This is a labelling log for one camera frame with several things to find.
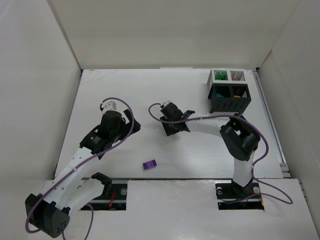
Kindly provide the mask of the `purple lego brick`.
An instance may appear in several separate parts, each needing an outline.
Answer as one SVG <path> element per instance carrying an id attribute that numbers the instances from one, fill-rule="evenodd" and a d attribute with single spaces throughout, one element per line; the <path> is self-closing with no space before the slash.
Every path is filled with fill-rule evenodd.
<path id="1" fill-rule="evenodd" d="M 142 164 L 142 167 L 144 170 L 150 170 L 150 169 L 153 169 L 157 166 L 157 162 L 156 160 L 150 160 L 150 161 L 147 161 L 147 162 L 144 162 Z"/>

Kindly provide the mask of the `cyan long lego brick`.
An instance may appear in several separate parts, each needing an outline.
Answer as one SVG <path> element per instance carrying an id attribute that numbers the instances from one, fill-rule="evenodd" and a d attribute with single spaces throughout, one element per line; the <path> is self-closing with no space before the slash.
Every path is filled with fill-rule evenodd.
<path id="1" fill-rule="evenodd" d="M 216 93 L 216 97 L 217 97 L 217 98 L 224 98 L 224 96 L 222 96 L 222 95 L 219 94 L 219 93 Z"/>

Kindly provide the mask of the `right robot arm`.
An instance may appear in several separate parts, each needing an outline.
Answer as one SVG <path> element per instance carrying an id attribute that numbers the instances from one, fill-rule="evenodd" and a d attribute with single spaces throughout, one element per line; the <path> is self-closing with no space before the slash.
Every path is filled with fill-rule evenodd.
<path id="1" fill-rule="evenodd" d="M 193 110 L 182 112 L 174 103 L 167 101 L 160 105 L 163 116 L 159 119 L 166 135 L 179 132 L 196 132 L 221 137 L 228 152 L 233 157 L 231 183 L 216 187 L 218 197 L 223 200 L 242 199 L 254 188 L 253 158 L 261 140 L 255 127 L 239 113 L 223 115 L 228 122 L 217 116 L 197 114 Z"/>

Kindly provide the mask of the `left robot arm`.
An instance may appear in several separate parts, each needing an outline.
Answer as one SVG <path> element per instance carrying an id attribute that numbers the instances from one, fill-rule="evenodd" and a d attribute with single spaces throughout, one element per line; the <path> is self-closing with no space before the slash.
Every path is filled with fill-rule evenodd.
<path id="1" fill-rule="evenodd" d="M 114 197 L 112 179 L 103 173 L 94 173 L 85 185 L 82 178 L 105 153 L 115 149 L 141 126 L 130 108 L 123 113 L 103 110 L 99 125 L 80 142 L 69 164 L 51 184 L 39 194 L 30 194 L 25 200 L 25 230 L 34 234 L 44 232 L 57 238 L 67 228 L 73 212 L 97 197 Z"/>

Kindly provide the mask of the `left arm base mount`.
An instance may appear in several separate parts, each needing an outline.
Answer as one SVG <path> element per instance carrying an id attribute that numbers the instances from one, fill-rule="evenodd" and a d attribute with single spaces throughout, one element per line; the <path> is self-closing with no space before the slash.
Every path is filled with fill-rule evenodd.
<path id="1" fill-rule="evenodd" d="M 93 174 L 90 180 L 98 180 L 102 193 L 88 202 L 94 211 L 125 211 L 127 208 L 128 181 L 111 179 L 103 173 Z"/>

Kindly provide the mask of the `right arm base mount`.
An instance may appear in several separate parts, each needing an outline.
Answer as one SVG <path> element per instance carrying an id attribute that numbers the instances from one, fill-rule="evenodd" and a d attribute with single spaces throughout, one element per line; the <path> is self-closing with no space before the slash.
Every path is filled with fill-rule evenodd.
<path id="1" fill-rule="evenodd" d="M 219 210 L 264 210 L 260 195 L 260 186 L 256 180 L 242 187 L 233 180 L 215 184 L 217 206 Z"/>

